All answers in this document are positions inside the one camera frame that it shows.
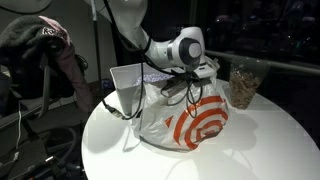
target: clear container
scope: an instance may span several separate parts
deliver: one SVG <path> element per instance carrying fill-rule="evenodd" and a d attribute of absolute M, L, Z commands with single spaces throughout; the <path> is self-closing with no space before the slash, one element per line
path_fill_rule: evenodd
<path fill-rule="evenodd" d="M 156 69 L 151 68 L 146 63 L 143 63 L 144 74 L 163 74 Z M 168 72 L 174 70 L 176 72 L 181 72 L 180 68 L 169 68 L 163 69 Z M 120 104 L 125 115 L 131 115 L 132 110 L 132 99 L 133 95 L 138 87 L 135 84 L 139 77 L 141 77 L 141 64 L 132 64 L 127 66 L 119 66 L 110 69 L 113 83 L 118 94 Z"/>
<path fill-rule="evenodd" d="M 269 62 L 254 58 L 236 57 L 232 60 L 229 86 L 233 107 L 248 108 L 269 68 Z"/>

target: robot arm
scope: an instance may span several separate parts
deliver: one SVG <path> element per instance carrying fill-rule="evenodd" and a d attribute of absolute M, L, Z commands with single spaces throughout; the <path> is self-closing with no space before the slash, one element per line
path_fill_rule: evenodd
<path fill-rule="evenodd" d="M 115 21 L 119 32 L 126 39 L 136 47 L 143 49 L 148 47 L 149 36 L 140 26 L 147 10 L 147 0 L 100 1 L 109 5 L 113 20 L 107 8 L 102 13 L 111 22 Z M 200 78 L 210 77 L 215 73 L 206 63 L 203 35 L 198 27 L 183 29 L 173 40 L 156 42 L 151 39 L 150 41 L 145 54 L 161 69 L 184 67 L 187 71 L 195 71 Z"/>

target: white table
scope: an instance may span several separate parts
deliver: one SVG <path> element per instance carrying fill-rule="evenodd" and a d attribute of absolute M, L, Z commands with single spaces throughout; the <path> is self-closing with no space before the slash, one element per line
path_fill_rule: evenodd
<path fill-rule="evenodd" d="M 228 92 L 226 84 L 218 80 L 222 97 Z M 115 92 L 106 102 L 121 109 Z M 113 117 L 100 103 L 83 134 L 87 176 L 90 180 L 320 179 L 319 149 L 289 114 L 260 95 L 245 111 L 229 107 L 229 120 L 217 137 L 193 152 L 177 153 L 140 142 L 130 121 Z"/>

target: chair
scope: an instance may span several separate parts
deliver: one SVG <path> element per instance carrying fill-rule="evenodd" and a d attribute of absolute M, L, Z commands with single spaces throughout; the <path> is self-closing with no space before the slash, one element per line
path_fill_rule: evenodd
<path fill-rule="evenodd" d="M 10 69 L 8 61 L 0 60 L 0 64 L 8 67 L 10 74 L 14 76 L 13 79 L 19 79 L 19 77 L 16 77 L 15 71 Z M 42 95 L 36 98 L 18 99 L 17 101 L 20 103 L 18 111 L 15 110 L 15 112 L 0 119 L 0 130 L 16 123 L 20 126 L 21 123 L 28 133 L 28 139 L 22 141 L 18 149 L 14 148 L 6 157 L 0 158 L 0 179 L 24 179 L 26 177 L 45 179 L 47 176 L 59 177 L 68 168 L 79 172 L 81 170 L 79 166 L 66 162 L 77 141 L 77 135 L 73 129 L 68 127 L 60 128 L 59 133 L 64 131 L 67 136 L 72 137 L 71 140 L 59 142 L 58 145 L 55 143 L 55 145 L 49 147 L 48 144 L 52 144 L 49 135 L 51 130 L 36 133 L 28 123 L 28 120 L 35 120 L 45 116 L 49 105 L 58 101 L 61 97 L 73 95 L 71 84 L 67 86 L 72 89 L 65 90 L 67 92 L 64 92 L 64 95 L 51 91 L 50 84 L 52 80 L 57 81 L 57 79 L 61 78 L 58 78 L 60 73 L 57 70 L 53 70 L 49 64 L 51 63 L 43 53 L 39 61 L 39 72 L 42 72 L 41 74 L 43 75 Z M 86 67 L 86 62 L 79 66 Z"/>

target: floor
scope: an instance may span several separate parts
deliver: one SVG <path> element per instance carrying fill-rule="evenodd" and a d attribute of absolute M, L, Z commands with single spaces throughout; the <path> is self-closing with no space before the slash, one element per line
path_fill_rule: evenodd
<path fill-rule="evenodd" d="M 97 95 L 101 94 L 99 92 L 94 92 L 94 102 L 97 105 L 103 96 Z M 58 127 L 72 127 L 77 131 L 77 133 L 81 133 L 85 124 L 89 118 L 88 113 L 81 112 L 77 109 L 75 102 L 72 102 L 67 105 L 62 105 L 56 107 L 52 110 L 49 110 L 48 113 L 41 119 L 37 119 L 34 121 L 29 121 L 30 126 L 35 132 L 41 132 L 47 129 L 53 129 Z M 27 132 L 21 126 L 21 139 L 22 142 L 24 139 L 27 139 Z M 0 130 L 0 157 L 6 155 L 12 148 L 15 147 L 16 141 L 18 138 L 18 124 L 10 126 L 6 129 Z M 78 158 L 78 162 L 81 163 L 81 139 L 78 141 L 75 150 L 71 153 L 73 156 Z M 74 174 L 72 177 L 68 177 L 67 179 L 86 179 L 85 173 L 81 173 L 79 175 Z"/>

